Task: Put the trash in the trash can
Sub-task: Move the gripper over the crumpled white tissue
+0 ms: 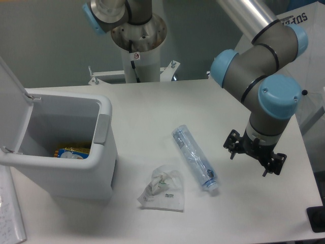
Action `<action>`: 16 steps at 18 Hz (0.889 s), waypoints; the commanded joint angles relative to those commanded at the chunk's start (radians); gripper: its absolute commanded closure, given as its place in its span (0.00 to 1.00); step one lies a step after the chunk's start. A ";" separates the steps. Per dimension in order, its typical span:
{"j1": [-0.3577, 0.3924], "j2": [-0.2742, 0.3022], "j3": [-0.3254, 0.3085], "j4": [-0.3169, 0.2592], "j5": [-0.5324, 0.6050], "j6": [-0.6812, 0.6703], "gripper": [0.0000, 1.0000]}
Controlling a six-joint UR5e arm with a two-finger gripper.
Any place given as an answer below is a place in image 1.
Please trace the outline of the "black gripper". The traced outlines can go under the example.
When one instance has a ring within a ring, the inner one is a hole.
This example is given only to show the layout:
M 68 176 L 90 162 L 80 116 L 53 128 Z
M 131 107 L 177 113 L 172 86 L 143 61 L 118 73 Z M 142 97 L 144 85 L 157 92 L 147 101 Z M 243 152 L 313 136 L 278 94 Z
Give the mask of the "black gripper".
M 241 152 L 241 137 L 236 130 L 231 130 L 226 138 L 223 147 L 231 154 L 230 159 L 233 159 L 236 154 Z M 243 135 L 242 146 L 247 155 L 257 159 L 265 168 L 263 176 L 269 174 L 280 175 L 287 155 L 282 153 L 274 154 L 273 150 L 276 143 L 272 145 L 261 145 L 256 140 L 251 140 L 246 132 Z

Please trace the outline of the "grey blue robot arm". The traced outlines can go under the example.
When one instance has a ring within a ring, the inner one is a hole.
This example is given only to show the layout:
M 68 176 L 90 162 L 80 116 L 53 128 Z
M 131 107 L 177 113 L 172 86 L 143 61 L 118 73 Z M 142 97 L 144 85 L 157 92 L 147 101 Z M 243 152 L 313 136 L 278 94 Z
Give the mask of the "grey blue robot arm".
M 224 147 L 232 155 L 257 159 L 265 173 L 280 174 L 285 154 L 274 153 L 301 98 L 300 85 L 279 74 L 308 47 L 305 30 L 283 25 L 260 1 L 220 1 L 220 6 L 248 37 L 252 47 L 242 54 L 225 50 L 213 61 L 211 77 L 250 111 L 243 135 L 232 130 Z M 110 33 L 124 57 L 128 83 L 158 82 L 158 48 L 167 35 L 165 22 L 151 1 L 88 1 L 82 7 L 92 29 Z

